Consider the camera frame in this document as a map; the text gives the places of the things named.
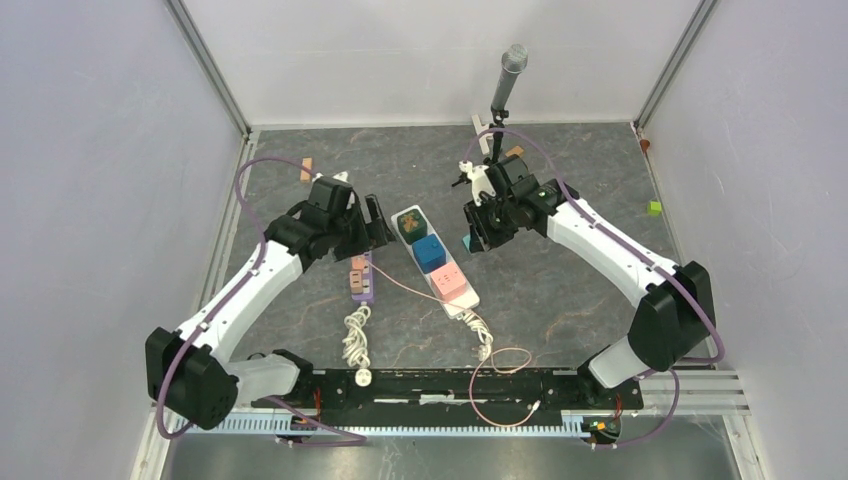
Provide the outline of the pink cube socket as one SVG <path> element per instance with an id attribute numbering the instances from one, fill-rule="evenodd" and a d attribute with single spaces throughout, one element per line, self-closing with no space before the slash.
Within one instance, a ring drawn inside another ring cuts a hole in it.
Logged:
<path id="1" fill-rule="evenodd" d="M 436 296 L 451 302 L 466 292 L 467 280 L 455 261 L 450 261 L 429 273 L 430 285 Z"/>

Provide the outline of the brown charger plug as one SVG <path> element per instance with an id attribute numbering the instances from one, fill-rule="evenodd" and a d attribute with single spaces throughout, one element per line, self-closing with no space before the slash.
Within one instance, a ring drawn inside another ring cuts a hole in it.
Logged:
<path id="1" fill-rule="evenodd" d="M 352 295 L 365 295 L 370 293 L 370 281 L 366 274 L 350 272 L 349 286 Z"/>

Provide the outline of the white multicolour power strip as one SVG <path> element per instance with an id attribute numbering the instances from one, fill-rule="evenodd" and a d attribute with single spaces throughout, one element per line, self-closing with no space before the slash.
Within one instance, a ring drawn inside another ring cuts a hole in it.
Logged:
<path id="1" fill-rule="evenodd" d="M 479 295 L 419 205 L 394 213 L 390 226 L 449 318 L 479 306 Z"/>

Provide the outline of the dark green cube socket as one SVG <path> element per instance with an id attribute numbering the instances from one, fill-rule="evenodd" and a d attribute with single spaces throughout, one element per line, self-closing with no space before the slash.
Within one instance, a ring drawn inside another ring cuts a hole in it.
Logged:
<path id="1" fill-rule="evenodd" d="M 407 245 L 412 245 L 428 235 L 428 223 L 417 208 L 411 208 L 400 213 L 395 223 L 398 232 Z"/>

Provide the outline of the purple USB power strip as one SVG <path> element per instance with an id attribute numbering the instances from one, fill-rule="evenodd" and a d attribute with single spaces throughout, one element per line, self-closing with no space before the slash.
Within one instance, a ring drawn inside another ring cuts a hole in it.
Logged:
<path id="1" fill-rule="evenodd" d="M 358 304 L 365 303 L 368 306 L 373 305 L 375 296 L 371 260 L 372 254 L 370 252 L 352 257 L 348 278 L 352 300 Z"/>

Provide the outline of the blue cube socket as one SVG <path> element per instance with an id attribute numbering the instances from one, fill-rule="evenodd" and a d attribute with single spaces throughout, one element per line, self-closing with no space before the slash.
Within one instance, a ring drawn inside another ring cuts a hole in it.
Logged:
<path id="1" fill-rule="evenodd" d="M 412 253 L 418 267 L 429 274 L 447 263 L 445 248 L 435 233 L 428 234 L 412 244 Z"/>

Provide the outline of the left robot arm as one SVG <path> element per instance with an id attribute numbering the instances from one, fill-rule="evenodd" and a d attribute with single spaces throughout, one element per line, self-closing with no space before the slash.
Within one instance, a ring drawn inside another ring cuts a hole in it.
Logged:
<path id="1" fill-rule="evenodd" d="M 391 233 L 376 195 L 359 196 L 333 177 L 321 177 L 307 199 L 260 230 L 245 265 L 204 307 L 176 329 L 156 328 L 146 339 L 148 394 L 161 435 L 174 438 L 166 411 L 204 430 L 217 427 L 234 406 L 278 396 L 306 405 L 314 381 L 306 361 L 272 353 L 235 361 L 236 346 L 270 303 L 325 255 L 342 261 L 382 247 Z"/>

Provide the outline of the pink charger plug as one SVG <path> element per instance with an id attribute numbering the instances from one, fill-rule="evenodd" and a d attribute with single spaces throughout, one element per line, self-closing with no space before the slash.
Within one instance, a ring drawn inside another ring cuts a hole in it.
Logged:
<path id="1" fill-rule="evenodd" d="M 351 271 L 365 274 L 369 267 L 369 261 L 364 255 L 351 258 Z"/>

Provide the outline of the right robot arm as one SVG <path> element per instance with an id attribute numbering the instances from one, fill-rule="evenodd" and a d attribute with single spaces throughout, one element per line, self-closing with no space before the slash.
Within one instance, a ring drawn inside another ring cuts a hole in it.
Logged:
<path id="1" fill-rule="evenodd" d="M 580 400 L 602 408 L 618 386 L 640 374 L 664 372 L 717 332 L 710 276 L 695 261 L 684 266 L 652 252 L 606 221 L 557 179 L 541 183 L 513 155 L 458 165 L 471 187 L 463 207 L 469 249 L 500 247 L 525 229 L 563 246 L 600 272 L 636 312 L 627 334 L 587 360 L 577 382 Z"/>

